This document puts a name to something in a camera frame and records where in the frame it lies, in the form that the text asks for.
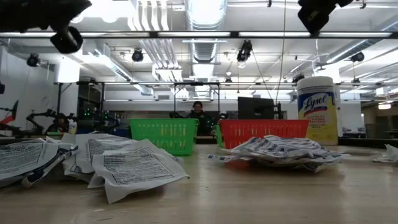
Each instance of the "lysol logo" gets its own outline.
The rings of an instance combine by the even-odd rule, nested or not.
[[[329,96],[326,93],[318,93],[304,100],[304,116],[317,111],[328,109]]]

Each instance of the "computer monitor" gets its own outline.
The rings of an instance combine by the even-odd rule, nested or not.
[[[274,119],[274,100],[238,97],[239,119]]]

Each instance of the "red basket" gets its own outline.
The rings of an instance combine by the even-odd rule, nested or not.
[[[251,137],[275,135],[282,138],[305,138],[309,120],[222,120],[221,133],[226,149],[244,143]]]

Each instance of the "laboratory room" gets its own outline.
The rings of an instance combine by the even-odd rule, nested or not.
[[[398,222],[398,0],[0,19],[0,223]]]

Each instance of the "table surface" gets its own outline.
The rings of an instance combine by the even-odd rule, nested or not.
[[[373,163],[377,149],[329,149],[352,156],[313,174],[236,170],[206,158],[221,154],[216,146],[197,145],[184,158],[190,179],[111,205],[103,189],[66,179],[61,168],[32,189],[0,189],[0,223],[397,223],[397,166]]]

